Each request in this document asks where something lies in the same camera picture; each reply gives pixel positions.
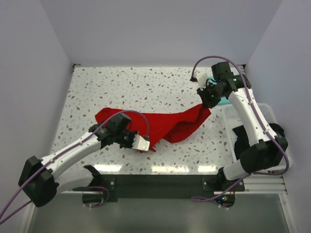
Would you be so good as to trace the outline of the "folded teal t shirt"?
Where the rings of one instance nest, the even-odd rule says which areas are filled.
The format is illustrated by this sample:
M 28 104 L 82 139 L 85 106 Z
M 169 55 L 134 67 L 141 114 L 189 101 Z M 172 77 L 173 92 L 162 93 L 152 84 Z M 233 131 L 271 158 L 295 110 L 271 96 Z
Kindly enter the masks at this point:
M 212 77 L 208 77 L 206 80 L 206 86 L 209 84 L 217 84 L 216 81 Z M 226 97 L 222 97 L 218 105 L 227 105 L 230 104 L 230 101 Z

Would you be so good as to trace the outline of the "black t shirt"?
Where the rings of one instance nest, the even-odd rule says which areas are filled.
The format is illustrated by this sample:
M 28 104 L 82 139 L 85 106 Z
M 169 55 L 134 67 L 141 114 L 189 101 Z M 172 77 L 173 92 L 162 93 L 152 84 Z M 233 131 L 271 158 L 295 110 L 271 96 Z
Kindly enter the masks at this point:
M 269 126 L 276 132 L 279 137 L 285 137 L 284 129 L 276 123 L 269 123 Z M 237 136 L 237 140 L 234 144 L 234 152 L 236 155 L 236 159 L 240 158 L 242 152 L 248 149 L 249 141 L 246 130 L 243 125 L 233 128 L 233 132 Z

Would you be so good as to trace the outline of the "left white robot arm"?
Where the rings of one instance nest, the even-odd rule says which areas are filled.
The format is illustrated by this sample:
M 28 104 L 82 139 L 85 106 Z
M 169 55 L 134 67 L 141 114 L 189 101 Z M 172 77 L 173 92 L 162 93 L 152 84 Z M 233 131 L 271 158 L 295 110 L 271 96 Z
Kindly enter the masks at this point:
M 64 175 L 64 172 L 90 154 L 112 144 L 118 144 L 120 148 L 147 151 L 150 145 L 148 137 L 132 131 L 131 124 L 128 115 L 116 114 L 103 123 L 91 126 L 63 149 L 42 158 L 30 157 L 22 170 L 19 187 L 36 207 L 48 204 L 57 194 L 69 190 L 99 191 L 99 200 L 83 197 L 83 203 L 92 208 L 116 202 L 115 180 L 105 178 L 95 166 L 84 165 L 80 175 Z

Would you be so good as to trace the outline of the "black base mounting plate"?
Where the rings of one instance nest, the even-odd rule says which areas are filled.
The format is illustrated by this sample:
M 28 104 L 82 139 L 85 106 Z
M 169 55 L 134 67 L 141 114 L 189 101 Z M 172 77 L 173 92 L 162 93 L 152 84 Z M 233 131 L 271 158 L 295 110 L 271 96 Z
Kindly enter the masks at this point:
M 83 192 L 83 203 L 96 205 L 120 199 L 183 199 L 227 207 L 244 190 L 243 179 L 225 181 L 217 175 L 99 175 L 74 189 Z

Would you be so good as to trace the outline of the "red t shirt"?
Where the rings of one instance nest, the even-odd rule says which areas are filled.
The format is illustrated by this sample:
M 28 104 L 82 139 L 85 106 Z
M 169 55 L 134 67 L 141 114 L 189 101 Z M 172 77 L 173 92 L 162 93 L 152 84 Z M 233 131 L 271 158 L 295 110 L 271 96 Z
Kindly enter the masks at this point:
M 115 113 L 123 111 L 123 109 L 103 108 L 96 115 L 97 123 L 103 123 L 108 117 Z M 139 134 L 145 136 L 147 133 L 147 125 L 145 120 L 138 113 L 125 113 L 132 120 L 131 130 L 139 131 Z M 178 143 L 184 141 L 191 136 L 211 115 L 208 108 L 204 108 L 202 104 L 198 104 L 184 112 L 179 113 L 142 113 L 148 120 L 150 125 L 149 141 L 150 149 L 156 152 L 154 146 L 164 139 L 169 143 Z

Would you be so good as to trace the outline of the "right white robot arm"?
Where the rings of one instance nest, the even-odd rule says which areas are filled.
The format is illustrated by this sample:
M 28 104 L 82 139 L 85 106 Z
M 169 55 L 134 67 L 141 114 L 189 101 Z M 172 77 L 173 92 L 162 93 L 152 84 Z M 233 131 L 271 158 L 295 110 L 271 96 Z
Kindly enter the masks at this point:
M 222 98 L 229 100 L 242 122 L 248 140 L 237 160 L 219 170 L 219 177 L 216 179 L 218 188 L 227 191 L 233 186 L 234 180 L 252 173 L 273 170 L 276 175 L 280 175 L 287 171 L 288 141 L 265 119 L 248 78 L 242 72 L 234 75 L 229 62 L 217 63 L 211 70 L 212 78 L 206 74 L 196 77 L 193 73 L 190 79 L 198 83 L 197 94 L 203 106 L 211 109 Z

